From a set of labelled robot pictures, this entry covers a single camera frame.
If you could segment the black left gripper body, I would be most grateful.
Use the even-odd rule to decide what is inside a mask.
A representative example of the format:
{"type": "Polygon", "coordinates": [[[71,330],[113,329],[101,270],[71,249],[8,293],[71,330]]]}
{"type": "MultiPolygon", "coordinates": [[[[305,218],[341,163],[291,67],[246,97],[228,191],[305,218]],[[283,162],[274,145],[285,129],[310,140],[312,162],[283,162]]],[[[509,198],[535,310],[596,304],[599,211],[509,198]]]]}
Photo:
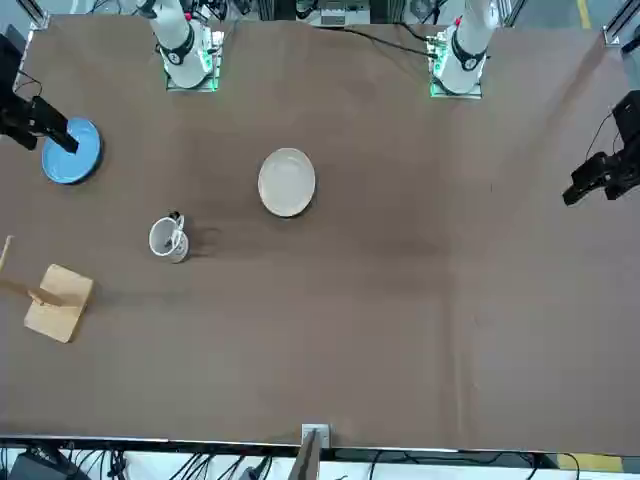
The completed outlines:
{"type": "Polygon", "coordinates": [[[616,200],[639,185],[639,148],[626,147],[604,158],[604,192],[616,200]]]}

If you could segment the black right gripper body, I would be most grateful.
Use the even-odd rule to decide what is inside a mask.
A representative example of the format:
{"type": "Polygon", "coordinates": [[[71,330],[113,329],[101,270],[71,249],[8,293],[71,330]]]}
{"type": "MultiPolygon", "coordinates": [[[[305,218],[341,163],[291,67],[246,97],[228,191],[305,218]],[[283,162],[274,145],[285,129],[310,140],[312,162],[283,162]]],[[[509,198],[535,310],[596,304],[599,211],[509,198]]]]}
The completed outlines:
{"type": "Polygon", "coordinates": [[[15,94],[1,97],[1,134],[27,150],[34,150],[37,138],[31,130],[32,102],[15,94]]]}

